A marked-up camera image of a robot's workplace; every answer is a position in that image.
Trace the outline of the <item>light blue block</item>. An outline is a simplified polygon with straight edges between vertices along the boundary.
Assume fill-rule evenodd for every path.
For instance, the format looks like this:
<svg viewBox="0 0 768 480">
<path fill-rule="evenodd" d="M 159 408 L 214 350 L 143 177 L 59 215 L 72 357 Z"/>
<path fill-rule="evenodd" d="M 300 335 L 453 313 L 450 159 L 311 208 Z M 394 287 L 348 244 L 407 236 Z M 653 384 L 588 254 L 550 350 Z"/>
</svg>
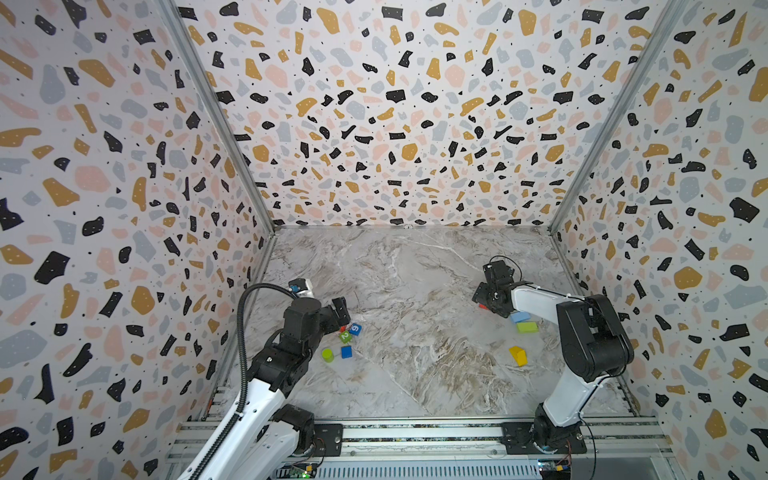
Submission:
<svg viewBox="0 0 768 480">
<path fill-rule="evenodd" d="M 515 324 L 517 324 L 517 323 L 521 323 L 521 322 L 530 321 L 531 320 L 531 315 L 529 313 L 527 313 L 527 312 L 516 311 L 516 312 L 513 312 L 509 316 L 509 319 L 512 322 L 514 322 Z"/>
</svg>

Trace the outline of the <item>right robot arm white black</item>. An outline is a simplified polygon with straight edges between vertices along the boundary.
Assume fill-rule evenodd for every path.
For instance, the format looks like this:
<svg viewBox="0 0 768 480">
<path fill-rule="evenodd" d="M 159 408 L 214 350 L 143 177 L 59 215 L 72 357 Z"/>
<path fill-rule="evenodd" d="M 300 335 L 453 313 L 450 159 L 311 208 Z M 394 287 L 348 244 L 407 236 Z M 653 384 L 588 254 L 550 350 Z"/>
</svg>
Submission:
<svg viewBox="0 0 768 480">
<path fill-rule="evenodd" d="M 526 313 L 555 324 L 565 362 L 529 432 L 519 433 L 515 442 L 546 453 L 577 446 L 584 407 L 604 381 L 620 376 L 634 360 L 617 312 L 601 294 L 579 297 L 515 280 L 514 269 L 502 259 L 485 264 L 483 272 L 472 301 L 502 317 Z"/>
</svg>

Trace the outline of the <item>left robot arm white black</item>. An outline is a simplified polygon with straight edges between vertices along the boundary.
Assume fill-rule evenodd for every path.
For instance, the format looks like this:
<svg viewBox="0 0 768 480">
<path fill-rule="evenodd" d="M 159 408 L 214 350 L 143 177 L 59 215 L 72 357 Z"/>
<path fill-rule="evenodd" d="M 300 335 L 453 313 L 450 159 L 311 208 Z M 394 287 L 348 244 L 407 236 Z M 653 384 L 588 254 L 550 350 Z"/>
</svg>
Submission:
<svg viewBox="0 0 768 480">
<path fill-rule="evenodd" d="M 346 299 L 327 306 L 294 299 L 283 326 L 243 371 L 241 393 L 182 479 L 268 479 L 294 456 L 314 448 L 314 415 L 287 398 L 307 373 L 323 337 L 351 318 Z"/>
</svg>

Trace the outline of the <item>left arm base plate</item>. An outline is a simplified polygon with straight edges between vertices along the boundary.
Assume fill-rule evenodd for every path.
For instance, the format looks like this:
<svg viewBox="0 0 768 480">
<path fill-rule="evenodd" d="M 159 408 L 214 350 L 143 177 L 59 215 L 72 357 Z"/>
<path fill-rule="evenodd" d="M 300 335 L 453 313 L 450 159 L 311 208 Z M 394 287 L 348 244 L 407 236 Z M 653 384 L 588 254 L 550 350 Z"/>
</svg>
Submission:
<svg viewBox="0 0 768 480">
<path fill-rule="evenodd" d="M 344 425 L 342 423 L 320 423 L 296 426 L 281 421 L 277 426 L 288 428 L 289 438 L 295 445 L 290 458 L 339 457 L 342 453 Z"/>
</svg>

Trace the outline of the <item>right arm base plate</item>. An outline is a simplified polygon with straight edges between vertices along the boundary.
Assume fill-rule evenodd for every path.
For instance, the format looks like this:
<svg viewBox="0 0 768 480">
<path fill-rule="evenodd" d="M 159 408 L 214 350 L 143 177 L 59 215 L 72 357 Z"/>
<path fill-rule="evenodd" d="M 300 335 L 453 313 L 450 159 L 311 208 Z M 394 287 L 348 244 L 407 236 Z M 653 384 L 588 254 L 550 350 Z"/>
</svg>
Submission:
<svg viewBox="0 0 768 480">
<path fill-rule="evenodd" d="M 584 454 L 587 447 L 580 424 L 556 427 L 546 419 L 501 424 L 501 443 L 508 455 L 538 455 L 567 453 Z"/>
</svg>

